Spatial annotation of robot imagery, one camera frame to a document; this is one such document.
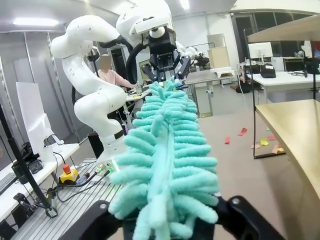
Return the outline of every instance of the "teal fuzzy object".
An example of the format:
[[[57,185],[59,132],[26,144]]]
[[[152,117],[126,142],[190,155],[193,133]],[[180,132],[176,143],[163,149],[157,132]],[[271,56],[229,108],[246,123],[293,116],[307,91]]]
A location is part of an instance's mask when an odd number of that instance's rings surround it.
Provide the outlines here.
[[[123,220],[140,209],[133,240],[190,239],[196,218],[214,224],[217,213],[213,194],[220,188],[214,167],[217,160],[207,157],[211,147],[199,132],[196,104],[180,83],[157,82],[150,89],[154,96],[136,115],[124,142],[128,151],[116,158],[128,166],[110,176],[113,184],[125,185],[110,203],[109,212]]]

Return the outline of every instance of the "monitor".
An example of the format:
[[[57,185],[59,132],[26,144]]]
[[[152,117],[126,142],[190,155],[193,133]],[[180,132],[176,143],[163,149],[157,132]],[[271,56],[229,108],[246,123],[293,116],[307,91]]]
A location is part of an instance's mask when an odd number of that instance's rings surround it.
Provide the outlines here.
[[[48,152],[45,149],[44,140],[54,135],[51,130],[51,125],[40,97],[39,86],[37,83],[17,82],[16,90],[20,103],[23,122],[34,154],[39,154],[43,159]],[[64,141],[58,137],[52,136],[56,143],[52,144],[53,152],[59,153],[62,151],[60,145]]]
[[[252,59],[263,59],[274,56],[271,42],[250,43],[249,51]]]

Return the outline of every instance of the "black cable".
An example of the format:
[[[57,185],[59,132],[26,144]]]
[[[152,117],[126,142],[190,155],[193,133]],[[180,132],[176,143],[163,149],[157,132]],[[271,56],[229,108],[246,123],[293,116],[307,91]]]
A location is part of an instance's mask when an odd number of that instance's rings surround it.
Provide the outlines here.
[[[104,178],[104,177],[106,177],[108,174],[110,173],[110,171],[107,171],[104,175],[103,175],[103,177],[101,177],[98,181],[96,181],[94,184],[92,184],[91,186],[89,186],[89,187],[87,187],[87,188],[85,188],[85,189],[83,189],[83,190],[81,190],[81,191],[78,191],[77,193],[75,193],[75,194],[73,194],[73,195],[71,195],[70,197],[68,197],[66,200],[62,200],[60,197],[59,197],[59,194],[58,194],[58,191],[60,190],[55,190],[56,191],[56,197],[59,199],[59,201],[60,202],[62,202],[62,203],[66,203],[67,201],[69,201],[70,199],[72,199],[73,197],[75,197],[75,196],[77,196],[77,195],[79,195],[79,194],[81,194],[81,193],[83,193],[83,192],[85,192],[85,191],[87,191],[87,190],[90,190],[91,188],[93,188],[94,186],[96,186],[97,184],[99,184],[101,181],[102,181],[102,179]]]
[[[64,157],[63,157],[60,153],[57,153],[57,152],[54,152],[54,151],[53,151],[53,155],[54,155],[54,154],[59,155],[59,156],[62,158],[63,163],[66,164],[66,161],[65,161]]]
[[[75,163],[74,163],[74,161],[73,161],[71,156],[70,156],[70,159],[71,159],[71,162],[72,162],[73,166],[76,168],[76,165],[75,165]]]
[[[11,158],[11,156],[10,156],[10,154],[9,154],[9,151],[8,151],[8,149],[7,149],[7,147],[6,147],[5,141],[4,141],[4,139],[2,138],[1,135],[0,135],[0,139],[1,139],[2,143],[3,143],[3,146],[4,146],[5,150],[6,150],[6,153],[7,153],[8,156],[9,156],[11,162],[14,163],[14,161],[12,160],[12,158]]]
[[[57,177],[57,172],[58,172],[58,159],[54,154],[53,154],[53,156],[54,156],[55,161],[56,161],[56,168],[55,168],[55,174],[54,174],[54,177],[53,177],[53,182],[52,182],[52,185],[51,185],[52,189],[54,188],[54,184],[55,184],[56,177]]]
[[[58,187],[66,187],[66,188],[81,188],[85,185],[87,185],[95,176],[97,176],[97,173],[94,172],[94,174],[89,177],[84,183],[77,184],[77,185],[64,185],[64,184],[58,184]]]
[[[52,137],[52,136],[56,136],[56,137],[57,137],[57,135],[51,134],[50,136],[48,136],[48,137],[45,139],[45,141],[47,141],[49,144],[53,144],[53,143],[51,143],[51,142],[49,141],[49,138]]]

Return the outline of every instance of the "red sticky note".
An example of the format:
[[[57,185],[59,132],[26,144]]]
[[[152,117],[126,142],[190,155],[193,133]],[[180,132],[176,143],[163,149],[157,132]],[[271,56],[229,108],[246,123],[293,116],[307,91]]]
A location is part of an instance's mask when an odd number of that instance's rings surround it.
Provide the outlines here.
[[[242,137],[243,135],[246,134],[246,132],[248,132],[248,129],[246,129],[245,127],[242,128],[241,132],[238,134],[238,136]]]
[[[269,139],[270,141],[275,141],[275,140],[277,140],[275,136],[268,136],[268,139]]]
[[[230,137],[227,136],[227,137],[225,138],[224,144],[229,144],[229,143],[230,143]]]

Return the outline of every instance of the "wooden shelf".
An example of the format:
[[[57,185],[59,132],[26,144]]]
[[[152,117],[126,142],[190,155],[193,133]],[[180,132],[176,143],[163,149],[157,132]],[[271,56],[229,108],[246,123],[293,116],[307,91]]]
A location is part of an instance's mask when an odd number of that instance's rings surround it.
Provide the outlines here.
[[[248,36],[249,43],[320,41],[320,15],[287,22]]]
[[[320,103],[281,102],[258,105],[256,111],[320,199]]]

